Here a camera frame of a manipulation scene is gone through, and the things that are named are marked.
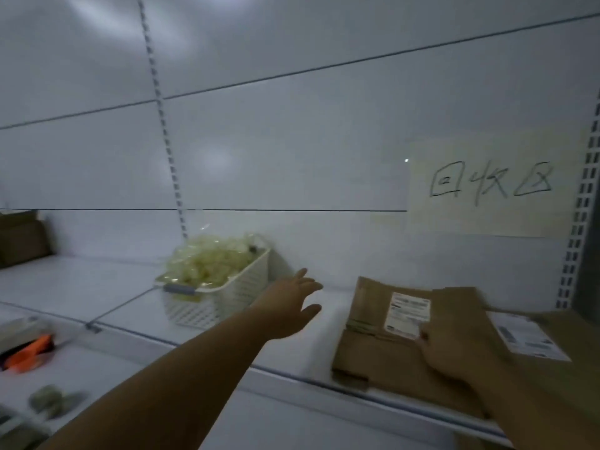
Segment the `wide slotted shelf upright post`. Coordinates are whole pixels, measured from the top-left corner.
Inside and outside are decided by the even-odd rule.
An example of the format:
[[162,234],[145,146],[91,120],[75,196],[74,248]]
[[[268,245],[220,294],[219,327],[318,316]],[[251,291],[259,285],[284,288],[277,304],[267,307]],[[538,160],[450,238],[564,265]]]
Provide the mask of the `wide slotted shelf upright post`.
[[584,271],[588,237],[592,231],[596,197],[600,190],[600,89],[595,96],[593,118],[584,141],[581,176],[571,214],[554,310],[567,310],[573,306]]

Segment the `grey-green crumpled object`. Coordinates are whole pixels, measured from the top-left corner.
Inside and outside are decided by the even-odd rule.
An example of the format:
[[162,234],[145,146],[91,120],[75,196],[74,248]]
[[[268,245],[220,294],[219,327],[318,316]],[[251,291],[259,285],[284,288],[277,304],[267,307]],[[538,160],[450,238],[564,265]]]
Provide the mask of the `grey-green crumpled object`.
[[88,397],[86,391],[67,392],[56,385],[46,385],[32,393],[27,399],[27,405],[37,415],[45,420],[60,418],[75,410]]

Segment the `brown cardboard box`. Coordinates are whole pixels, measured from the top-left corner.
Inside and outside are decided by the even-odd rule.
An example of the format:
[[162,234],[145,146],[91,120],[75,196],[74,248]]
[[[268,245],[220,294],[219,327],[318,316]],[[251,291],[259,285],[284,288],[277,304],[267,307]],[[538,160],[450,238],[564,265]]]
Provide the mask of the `brown cardboard box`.
[[0,213],[0,269],[53,254],[38,210]]

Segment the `white metal shelf board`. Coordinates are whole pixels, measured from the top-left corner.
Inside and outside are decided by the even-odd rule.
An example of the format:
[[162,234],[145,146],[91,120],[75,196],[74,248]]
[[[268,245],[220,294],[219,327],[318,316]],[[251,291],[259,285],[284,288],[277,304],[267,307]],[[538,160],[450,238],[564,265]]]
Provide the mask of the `white metal shelf board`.
[[[54,384],[84,399],[46,426],[56,431],[198,329],[168,321],[153,265],[48,257],[0,271],[0,322],[51,321],[59,345],[22,375],[0,372],[0,404],[41,422],[28,397]],[[351,293],[327,287],[324,307],[296,336],[270,342],[244,375],[201,450],[453,450],[455,433],[509,446],[489,421],[334,381],[330,368]]]

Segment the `flattened cardboard box with label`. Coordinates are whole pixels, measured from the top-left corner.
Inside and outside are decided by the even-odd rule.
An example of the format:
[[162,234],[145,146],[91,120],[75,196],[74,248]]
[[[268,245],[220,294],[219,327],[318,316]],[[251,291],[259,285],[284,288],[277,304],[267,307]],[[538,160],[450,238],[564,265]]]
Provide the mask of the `flattened cardboard box with label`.
[[429,367],[415,343],[419,325],[431,318],[432,291],[359,277],[332,375],[361,389],[376,388],[488,418],[476,393]]
[[494,342],[532,384],[600,425],[600,330],[573,310],[488,310]]

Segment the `white plastic lattice basket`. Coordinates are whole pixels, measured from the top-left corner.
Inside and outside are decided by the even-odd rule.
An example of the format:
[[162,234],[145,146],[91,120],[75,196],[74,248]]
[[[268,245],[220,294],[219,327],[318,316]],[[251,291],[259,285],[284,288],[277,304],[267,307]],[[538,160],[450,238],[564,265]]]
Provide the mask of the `white plastic lattice basket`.
[[268,283],[270,248],[259,248],[258,257],[219,287],[192,287],[157,278],[161,303],[172,323],[207,330],[246,309]]

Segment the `person's right hand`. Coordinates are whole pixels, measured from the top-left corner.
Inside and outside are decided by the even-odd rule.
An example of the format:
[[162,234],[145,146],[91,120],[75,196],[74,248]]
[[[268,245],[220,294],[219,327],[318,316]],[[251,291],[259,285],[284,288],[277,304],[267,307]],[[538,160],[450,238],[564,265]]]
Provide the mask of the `person's right hand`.
[[476,391],[496,391],[513,383],[514,370],[474,327],[451,318],[430,318],[419,325],[416,344],[429,367]]

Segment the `heap of clear plastic bags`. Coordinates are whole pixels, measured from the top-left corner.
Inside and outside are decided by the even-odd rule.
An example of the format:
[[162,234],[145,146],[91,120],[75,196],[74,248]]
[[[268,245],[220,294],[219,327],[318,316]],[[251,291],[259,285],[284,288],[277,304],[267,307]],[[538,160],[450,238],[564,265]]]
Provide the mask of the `heap of clear plastic bags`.
[[166,260],[156,282],[193,289],[226,285],[267,251],[254,234],[219,236],[204,227],[188,238]]

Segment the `person's left forearm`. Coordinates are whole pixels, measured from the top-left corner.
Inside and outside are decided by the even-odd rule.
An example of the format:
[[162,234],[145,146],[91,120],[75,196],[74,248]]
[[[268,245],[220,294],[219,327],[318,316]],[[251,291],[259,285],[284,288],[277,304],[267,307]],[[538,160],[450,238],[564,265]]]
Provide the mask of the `person's left forearm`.
[[229,318],[122,382],[38,450],[199,450],[277,320],[258,307]]

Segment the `orange hand tool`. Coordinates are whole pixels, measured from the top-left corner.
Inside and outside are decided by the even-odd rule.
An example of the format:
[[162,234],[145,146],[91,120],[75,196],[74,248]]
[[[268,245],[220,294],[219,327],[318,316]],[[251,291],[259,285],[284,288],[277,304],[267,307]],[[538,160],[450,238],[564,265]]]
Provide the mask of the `orange hand tool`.
[[55,349],[55,336],[51,333],[0,353],[0,371],[23,374],[46,362]]

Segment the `handwritten paper sign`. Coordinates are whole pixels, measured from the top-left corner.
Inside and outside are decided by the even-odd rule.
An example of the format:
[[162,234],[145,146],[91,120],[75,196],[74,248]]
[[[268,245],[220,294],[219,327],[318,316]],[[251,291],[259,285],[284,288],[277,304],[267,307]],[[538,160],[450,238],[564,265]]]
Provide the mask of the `handwritten paper sign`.
[[583,128],[571,126],[413,143],[407,230],[565,237],[586,137]]

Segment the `thin slotted shelf upright strip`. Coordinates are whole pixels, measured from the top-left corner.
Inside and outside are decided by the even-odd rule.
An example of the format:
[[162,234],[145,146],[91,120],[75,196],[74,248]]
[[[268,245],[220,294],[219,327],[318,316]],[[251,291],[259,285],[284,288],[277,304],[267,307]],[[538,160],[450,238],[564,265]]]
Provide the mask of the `thin slotted shelf upright strip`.
[[155,52],[154,43],[151,37],[151,29],[149,27],[149,19],[146,12],[145,0],[136,0],[138,5],[139,20],[142,28],[142,34],[145,43],[146,57],[151,73],[152,87],[154,90],[154,101],[157,109],[157,114],[160,122],[160,130],[164,150],[166,152],[170,183],[172,185],[175,198],[175,209],[177,213],[179,230],[181,236],[186,241],[188,239],[188,227],[185,218],[183,194],[181,190],[181,181],[178,176],[178,167],[174,156],[173,144],[171,142],[170,130],[168,125],[168,117],[166,111],[165,98],[161,89],[160,77],[158,72],[158,62]]

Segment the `person's left hand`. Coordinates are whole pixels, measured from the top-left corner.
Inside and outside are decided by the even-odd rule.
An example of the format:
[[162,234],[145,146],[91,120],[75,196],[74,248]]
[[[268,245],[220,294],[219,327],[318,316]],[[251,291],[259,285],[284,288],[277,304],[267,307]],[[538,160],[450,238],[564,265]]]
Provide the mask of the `person's left hand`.
[[277,279],[250,307],[252,320],[257,324],[264,341],[288,338],[295,332],[296,314],[306,308],[305,301],[323,286],[310,278],[302,268],[292,276]]

